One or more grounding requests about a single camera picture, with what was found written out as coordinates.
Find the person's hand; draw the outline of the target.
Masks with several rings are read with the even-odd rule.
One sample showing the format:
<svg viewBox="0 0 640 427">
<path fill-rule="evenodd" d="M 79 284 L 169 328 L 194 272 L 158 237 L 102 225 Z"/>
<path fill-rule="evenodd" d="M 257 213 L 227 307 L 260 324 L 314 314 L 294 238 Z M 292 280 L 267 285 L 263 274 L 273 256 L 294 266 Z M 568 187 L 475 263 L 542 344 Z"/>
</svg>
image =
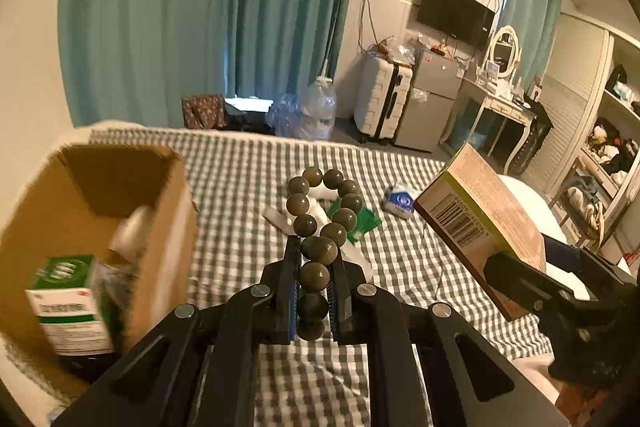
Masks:
<svg viewBox="0 0 640 427">
<path fill-rule="evenodd" d="M 610 389 L 565 384 L 555 401 L 555 407 L 571 426 L 612 426 L 615 424 L 615 415 L 610 398 Z"/>
</svg>

